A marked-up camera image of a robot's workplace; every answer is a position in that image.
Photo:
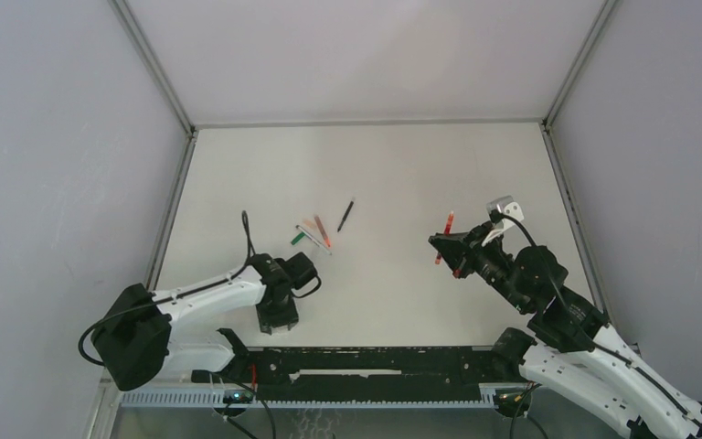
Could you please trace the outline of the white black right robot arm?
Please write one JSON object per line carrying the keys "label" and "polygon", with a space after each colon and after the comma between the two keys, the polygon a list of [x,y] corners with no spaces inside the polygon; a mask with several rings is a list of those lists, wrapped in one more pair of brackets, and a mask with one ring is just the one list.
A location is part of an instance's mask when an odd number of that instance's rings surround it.
{"label": "white black right robot arm", "polygon": [[454,277],[479,275],[529,318],[526,330],[508,328],[497,339],[495,375],[548,387],[622,438],[702,438],[702,402],[666,381],[602,311],[566,286],[568,271],[548,247],[530,241],[515,255],[504,250],[505,232],[521,224],[501,215],[430,239]]}

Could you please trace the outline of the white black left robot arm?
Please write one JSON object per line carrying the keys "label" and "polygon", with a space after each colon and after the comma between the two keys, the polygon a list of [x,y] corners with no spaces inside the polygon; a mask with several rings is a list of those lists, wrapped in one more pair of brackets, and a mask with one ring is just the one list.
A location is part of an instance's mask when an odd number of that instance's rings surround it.
{"label": "white black left robot arm", "polygon": [[456,344],[457,327],[437,317],[439,294],[398,266],[322,266],[248,243],[241,264],[196,284],[125,287],[77,350],[123,391],[194,370],[236,381],[248,372],[248,348]]}

